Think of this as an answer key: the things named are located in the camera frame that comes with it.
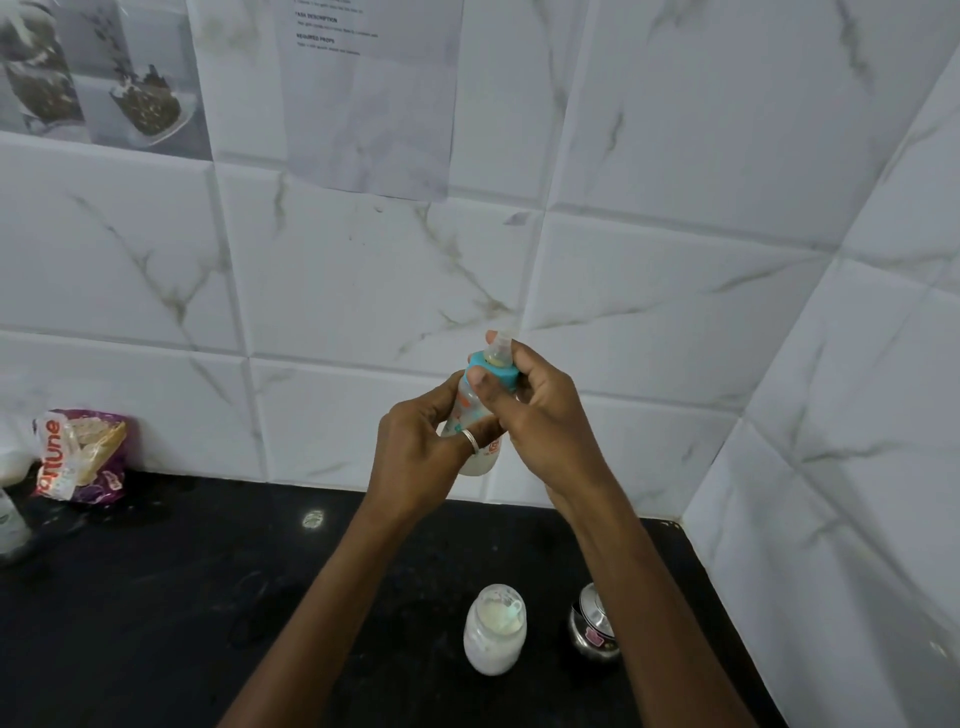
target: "food packet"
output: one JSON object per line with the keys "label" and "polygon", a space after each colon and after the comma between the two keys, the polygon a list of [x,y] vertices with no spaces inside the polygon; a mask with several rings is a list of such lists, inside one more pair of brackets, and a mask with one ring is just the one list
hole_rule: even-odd
{"label": "food packet", "polygon": [[123,496],[127,419],[90,409],[52,409],[34,420],[38,496],[113,503]]}

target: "forearm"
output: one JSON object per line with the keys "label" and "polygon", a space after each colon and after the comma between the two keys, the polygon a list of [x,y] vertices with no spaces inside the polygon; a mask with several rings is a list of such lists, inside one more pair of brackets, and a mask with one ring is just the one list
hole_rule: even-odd
{"label": "forearm", "polygon": [[365,501],[220,728],[315,726],[407,524]]}
{"label": "forearm", "polygon": [[577,503],[573,529],[616,633],[644,725],[753,725],[693,612],[615,483]]}

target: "fingernail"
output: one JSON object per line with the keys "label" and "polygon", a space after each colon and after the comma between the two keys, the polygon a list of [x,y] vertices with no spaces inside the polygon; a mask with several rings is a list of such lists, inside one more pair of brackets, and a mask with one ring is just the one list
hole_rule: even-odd
{"label": "fingernail", "polygon": [[470,367],[467,371],[467,381],[470,383],[471,387],[476,387],[483,383],[483,380],[486,377],[487,370],[483,367]]}

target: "right hand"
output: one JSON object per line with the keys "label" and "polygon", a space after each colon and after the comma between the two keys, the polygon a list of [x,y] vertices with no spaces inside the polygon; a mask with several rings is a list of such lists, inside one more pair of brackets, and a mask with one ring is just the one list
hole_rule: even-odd
{"label": "right hand", "polygon": [[[487,332],[491,342],[495,331]],[[573,379],[530,347],[513,343],[514,364],[523,376],[514,397],[483,367],[467,379],[500,424],[523,463],[544,482],[547,494],[568,521],[581,497],[615,484],[600,452]]]}

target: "kitchen counter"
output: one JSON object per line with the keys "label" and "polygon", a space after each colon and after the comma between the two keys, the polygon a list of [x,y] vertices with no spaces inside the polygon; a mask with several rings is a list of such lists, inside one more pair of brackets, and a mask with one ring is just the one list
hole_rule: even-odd
{"label": "kitchen counter", "polygon": [[[214,725],[362,496],[146,473],[128,484],[107,509],[8,490],[35,537],[0,570],[4,726]],[[758,722],[784,725],[683,531],[644,525]],[[448,501],[389,569],[326,724],[639,725],[622,666],[587,663],[564,632],[589,580],[556,512]],[[491,678],[467,662],[463,628],[498,582],[523,596],[529,625],[516,666]]]}

